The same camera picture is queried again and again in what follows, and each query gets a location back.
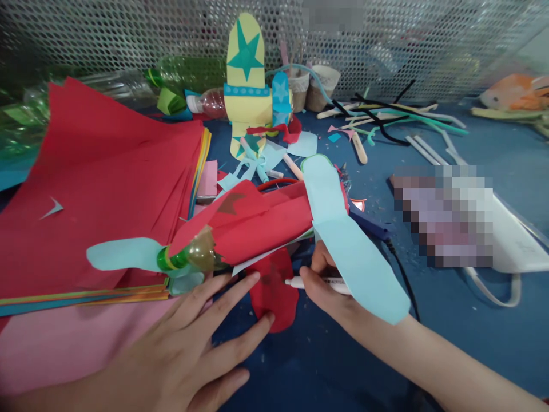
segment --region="perforated metal panel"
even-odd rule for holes
[[[223,57],[242,11],[262,27],[267,69],[281,64],[285,39],[290,55],[304,45],[301,62],[341,71],[337,98],[369,86],[390,99],[416,80],[407,98],[455,101],[545,26],[549,2],[365,0],[319,12],[298,0],[0,0],[0,50],[89,72],[148,68],[167,54]],[[331,13],[337,31],[315,31]]]

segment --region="blue table surface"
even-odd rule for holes
[[[525,125],[472,117],[463,106],[443,105],[437,112],[467,124],[469,135],[451,135],[461,156],[471,165],[483,166],[483,174],[493,178],[494,190],[549,235],[549,191],[543,189],[549,176],[549,147],[544,139]],[[328,140],[330,125],[341,126],[343,120],[317,120],[309,112],[297,116],[303,130],[321,137],[319,153],[339,166],[347,163],[352,180],[350,196],[367,198],[366,211],[371,216],[394,222],[397,230],[392,240],[416,295],[421,321],[527,391],[549,396],[548,273],[524,275],[522,301],[508,309],[489,302],[460,270],[427,267],[402,223],[401,213],[394,211],[387,184],[395,167],[427,165],[427,161],[413,148],[392,144],[378,133],[376,145],[365,146],[368,164],[361,165],[347,138],[336,143]],[[218,160],[226,172],[234,171],[238,161],[229,153],[230,125],[212,121],[206,126],[212,133],[208,160]],[[388,130],[398,138],[419,133],[437,152],[444,153],[442,137],[417,123],[394,125]],[[276,170],[293,177],[283,162]],[[298,251],[294,269],[307,264],[311,250],[305,245],[305,250]],[[404,287],[396,262],[392,257],[389,260]],[[508,299],[509,275],[493,270],[479,272],[499,299]],[[247,296],[214,334],[214,343],[241,335],[255,322]],[[250,369],[250,381],[222,408],[224,411],[411,409],[413,393],[408,381],[358,345],[303,291],[292,327],[268,335],[244,365]]]

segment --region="fingernail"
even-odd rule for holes
[[[235,379],[235,384],[238,387],[241,387],[244,384],[246,384],[246,382],[248,381],[249,378],[250,378],[250,371],[245,369],[245,370],[243,370],[242,372],[240,372],[238,374],[238,376]]]
[[[259,272],[254,272],[251,275],[249,275],[249,277],[252,278],[252,280],[257,281],[261,277],[261,274]]]
[[[273,324],[275,322],[276,316],[273,312],[269,312],[269,313],[265,314],[265,316],[271,324]]]

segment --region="paper cup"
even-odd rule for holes
[[[324,91],[328,97],[332,97],[333,90],[336,88],[337,82],[339,82],[341,73],[336,69],[322,65],[313,66],[313,70],[319,77],[320,83],[324,87]],[[326,107],[326,104],[328,102],[326,102],[326,99],[322,95],[318,82],[311,76],[311,86],[307,91],[306,99],[307,109],[311,112],[321,112]]]
[[[307,89],[309,88],[309,72],[301,72],[298,68],[292,68],[288,79],[293,94],[293,112],[298,113],[305,107]]]

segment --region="pink bottle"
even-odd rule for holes
[[[223,88],[210,89],[202,96],[187,96],[191,113],[204,113],[212,119],[227,118]]]

